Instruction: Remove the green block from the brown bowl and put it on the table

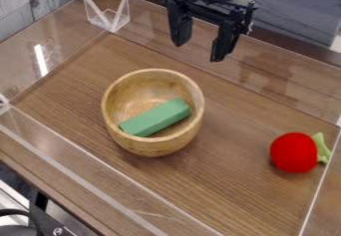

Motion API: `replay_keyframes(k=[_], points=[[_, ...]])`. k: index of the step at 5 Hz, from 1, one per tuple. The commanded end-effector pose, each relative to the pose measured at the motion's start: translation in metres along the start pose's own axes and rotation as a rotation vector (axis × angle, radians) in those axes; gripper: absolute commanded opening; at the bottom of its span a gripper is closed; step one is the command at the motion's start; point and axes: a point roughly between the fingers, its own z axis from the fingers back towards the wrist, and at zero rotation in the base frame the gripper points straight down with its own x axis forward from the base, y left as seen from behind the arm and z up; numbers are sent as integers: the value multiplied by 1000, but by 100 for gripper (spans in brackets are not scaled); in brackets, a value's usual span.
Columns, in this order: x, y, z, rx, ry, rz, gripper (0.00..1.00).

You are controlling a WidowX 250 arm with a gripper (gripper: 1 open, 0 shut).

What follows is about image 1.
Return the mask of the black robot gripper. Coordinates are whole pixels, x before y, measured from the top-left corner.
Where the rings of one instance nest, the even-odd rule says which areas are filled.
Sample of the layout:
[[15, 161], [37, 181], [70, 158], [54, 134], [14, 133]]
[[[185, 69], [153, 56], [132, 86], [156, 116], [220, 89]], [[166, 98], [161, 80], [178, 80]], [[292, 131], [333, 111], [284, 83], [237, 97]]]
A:
[[186, 7], [206, 21], [228, 19], [220, 23], [218, 34], [212, 44], [210, 60], [221, 62], [235, 49], [237, 24], [241, 27], [240, 33], [251, 32], [253, 13], [257, 10], [256, 2], [253, 0], [169, 0], [170, 38], [177, 47], [192, 38], [193, 19]]

